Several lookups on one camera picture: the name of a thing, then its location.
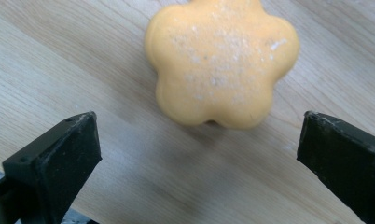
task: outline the wood grain surface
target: wood grain surface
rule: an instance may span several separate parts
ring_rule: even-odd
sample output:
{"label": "wood grain surface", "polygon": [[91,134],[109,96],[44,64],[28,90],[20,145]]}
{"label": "wood grain surface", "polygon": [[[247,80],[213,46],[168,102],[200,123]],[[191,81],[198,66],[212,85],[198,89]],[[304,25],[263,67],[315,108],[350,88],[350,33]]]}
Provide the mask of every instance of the wood grain surface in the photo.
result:
{"label": "wood grain surface", "polygon": [[181,127],[157,107],[146,26],[186,2],[0,1],[0,170],[92,110],[104,159],[73,207],[100,223],[361,223],[296,152],[307,110],[375,135],[375,0],[262,1],[295,25],[301,52],[244,132]]}

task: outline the black plastic part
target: black plastic part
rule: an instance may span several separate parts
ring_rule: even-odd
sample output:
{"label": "black plastic part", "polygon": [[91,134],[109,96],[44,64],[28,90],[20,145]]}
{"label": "black plastic part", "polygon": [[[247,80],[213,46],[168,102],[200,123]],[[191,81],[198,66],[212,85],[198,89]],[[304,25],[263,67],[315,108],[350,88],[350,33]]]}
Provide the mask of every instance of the black plastic part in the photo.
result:
{"label": "black plastic part", "polygon": [[3,162],[0,218],[61,223],[101,159],[94,112],[63,120]]}
{"label": "black plastic part", "polygon": [[298,161],[364,222],[375,224],[375,136],[341,119],[309,111]]}

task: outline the flower-shaped soap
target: flower-shaped soap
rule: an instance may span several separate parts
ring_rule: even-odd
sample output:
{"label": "flower-shaped soap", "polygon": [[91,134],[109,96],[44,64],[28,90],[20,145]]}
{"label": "flower-shaped soap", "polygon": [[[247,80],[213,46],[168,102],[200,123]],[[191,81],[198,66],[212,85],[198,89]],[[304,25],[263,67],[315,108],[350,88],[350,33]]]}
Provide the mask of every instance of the flower-shaped soap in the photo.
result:
{"label": "flower-shaped soap", "polygon": [[299,39],[259,0],[191,0],[155,15],[145,48],[167,116],[247,129],[269,113],[274,84],[294,65]]}

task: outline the orange flower-shaped object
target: orange flower-shaped object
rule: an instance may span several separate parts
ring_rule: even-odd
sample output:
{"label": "orange flower-shaped object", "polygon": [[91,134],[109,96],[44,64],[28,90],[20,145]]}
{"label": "orange flower-shaped object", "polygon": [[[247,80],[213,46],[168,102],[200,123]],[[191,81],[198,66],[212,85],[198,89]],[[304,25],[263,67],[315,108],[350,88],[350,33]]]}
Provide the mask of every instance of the orange flower-shaped object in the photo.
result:
{"label": "orange flower-shaped object", "polygon": [[274,84],[294,65],[299,39],[259,0],[192,0],[158,12],[145,47],[167,116],[246,129],[269,113]]}

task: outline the wooden table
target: wooden table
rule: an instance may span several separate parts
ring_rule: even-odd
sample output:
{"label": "wooden table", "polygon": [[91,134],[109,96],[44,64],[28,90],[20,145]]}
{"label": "wooden table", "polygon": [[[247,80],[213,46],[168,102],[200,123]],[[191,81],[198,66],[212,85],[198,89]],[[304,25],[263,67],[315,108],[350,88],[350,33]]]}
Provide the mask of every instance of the wooden table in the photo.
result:
{"label": "wooden table", "polygon": [[0,1],[0,170],[93,110],[104,159],[73,207],[100,223],[360,223],[296,152],[307,110],[375,135],[375,0],[263,0],[301,52],[268,118],[244,132],[181,127],[158,109],[144,33],[177,2]]}

